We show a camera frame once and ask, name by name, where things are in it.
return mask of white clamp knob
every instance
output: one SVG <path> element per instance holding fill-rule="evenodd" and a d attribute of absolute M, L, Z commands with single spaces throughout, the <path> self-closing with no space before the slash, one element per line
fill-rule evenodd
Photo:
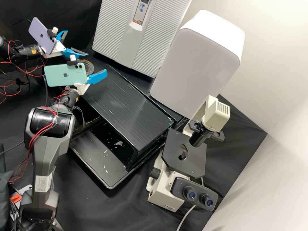
<path fill-rule="evenodd" d="M 76 60 L 76 56 L 75 55 L 70 55 L 70 60 L 71 61 L 75 61 Z"/>
<path fill-rule="evenodd" d="M 56 27 L 54 27 L 51 31 L 52 31 L 53 33 L 57 34 L 57 33 L 58 33 L 58 31 L 59 31 L 59 29 L 58 29 L 58 28 L 56 28 Z"/>

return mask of white box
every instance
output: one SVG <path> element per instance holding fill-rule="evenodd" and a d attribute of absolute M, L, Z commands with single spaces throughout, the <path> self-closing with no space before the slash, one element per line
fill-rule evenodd
<path fill-rule="evenodd" d="M 154 78 L 191 0 L 103 0 L 93 50 Z"/>
<path fill-rule="evenodd" d="M 217 97 L 239 67 L 244 39 L 237 26 L 199 11 L 174 37 L 151 96 L 192 118 L 208 95 Z"/>

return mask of orange object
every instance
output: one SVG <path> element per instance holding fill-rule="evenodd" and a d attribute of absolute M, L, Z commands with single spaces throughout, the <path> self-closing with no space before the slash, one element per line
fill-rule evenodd
<path fill-rule="evenodd" d="M 12 200 L 12 202 L 15 204 L 15 203 L 17 203 L 18 201 L 21 200 L 21 195 L 19 195 L 19 194 L 17 193 L 17 194 L 15 194 L 14 196 L 11 197 L 11 200 Z"/>

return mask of white wall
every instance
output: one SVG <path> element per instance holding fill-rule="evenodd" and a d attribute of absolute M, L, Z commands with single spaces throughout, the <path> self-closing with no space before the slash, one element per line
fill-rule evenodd
<path fill-rule="evenodd" d="M 205 9 L 246 34 L 242 62 L 222 95 L 265 131 L 307 92 L 307 0 L 192 0 L 185 23 Z"/>
<path fill-rule="evenodd" d="M 308 229 L 308 99 L 267 135 L 203 231 Z"/>

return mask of purple iphone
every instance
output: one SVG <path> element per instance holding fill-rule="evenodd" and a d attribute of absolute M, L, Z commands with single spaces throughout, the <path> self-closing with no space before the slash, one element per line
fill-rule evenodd
<path fill-rule="evenodd" d="M 52 53 L 57 40 L 56 38 L 51 38 L 48 35 L 47 28 L 40 22 L 40 20 L 38 20 L 37 17 L 32 19 L 29 27 L 29 34 L 38 42 L 45 53 Z"/>

